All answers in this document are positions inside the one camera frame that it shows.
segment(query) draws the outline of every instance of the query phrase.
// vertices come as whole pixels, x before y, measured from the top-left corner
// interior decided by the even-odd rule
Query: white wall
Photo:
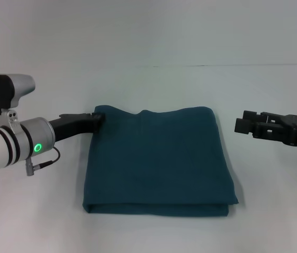
[[[297,0],[0,0],[0,73],[36,81],[20,119],[211,107],[240,201],[227,218],[86,214],[85,134],[33,177],[0,170],[0,252],[297,252],[297,148],[234,133],[243,110],[297,114]]]

